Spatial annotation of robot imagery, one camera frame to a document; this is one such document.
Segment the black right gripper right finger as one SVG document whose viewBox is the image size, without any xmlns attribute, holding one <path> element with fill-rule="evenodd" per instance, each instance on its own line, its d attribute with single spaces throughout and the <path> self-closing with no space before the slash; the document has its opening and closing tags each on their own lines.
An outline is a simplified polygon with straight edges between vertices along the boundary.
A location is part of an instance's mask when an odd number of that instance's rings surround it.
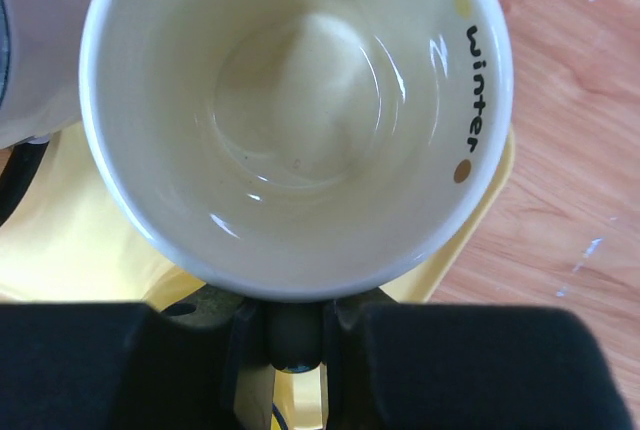
<svg viewBox="0 0 640 430">
<path fill-rule="evenodd" d="M 633 425 L 595 337 L 562 309 L 367 303 L 331 330 L 331 429 Z"/>
</svg>

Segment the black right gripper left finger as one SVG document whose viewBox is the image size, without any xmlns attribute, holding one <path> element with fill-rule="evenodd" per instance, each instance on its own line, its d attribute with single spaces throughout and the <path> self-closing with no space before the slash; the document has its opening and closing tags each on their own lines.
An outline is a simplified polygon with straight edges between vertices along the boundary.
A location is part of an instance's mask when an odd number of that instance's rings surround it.
<svg viewBox="0 0 640 430">
<path fill-rule="evenodd" d="M 190 326 L 143 303 L 5 304 L 5 429 L 261 429 L 259 322 L 246 303 Z"/>
</svg>

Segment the cream ceramic mug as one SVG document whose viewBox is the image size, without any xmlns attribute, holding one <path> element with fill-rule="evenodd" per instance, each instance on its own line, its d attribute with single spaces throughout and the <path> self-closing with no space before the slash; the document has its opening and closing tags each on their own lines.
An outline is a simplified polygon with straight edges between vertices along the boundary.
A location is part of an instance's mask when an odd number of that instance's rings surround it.
<svg viewBox="0 0 640 430">
<path fill-rule="evenodd" d="M 321 302 L 462 227 L 513 88 L 499 0 L 91 0 L 79 58 L 114 199 L 187 272 L 270 301 L 286 370 L 319 363 Z"/>
</svg>

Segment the purple glass mug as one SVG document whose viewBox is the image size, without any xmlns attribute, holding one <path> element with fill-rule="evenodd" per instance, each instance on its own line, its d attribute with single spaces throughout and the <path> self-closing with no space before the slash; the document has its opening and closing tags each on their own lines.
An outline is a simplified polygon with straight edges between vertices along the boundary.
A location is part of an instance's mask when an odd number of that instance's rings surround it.
<svg viewBox="0 0 640 430">
<path fill-rule="evenodd" d="M 81 117 L 78 60 L 90 0 L 1 0 L 1 145 Z"/>
</svg>

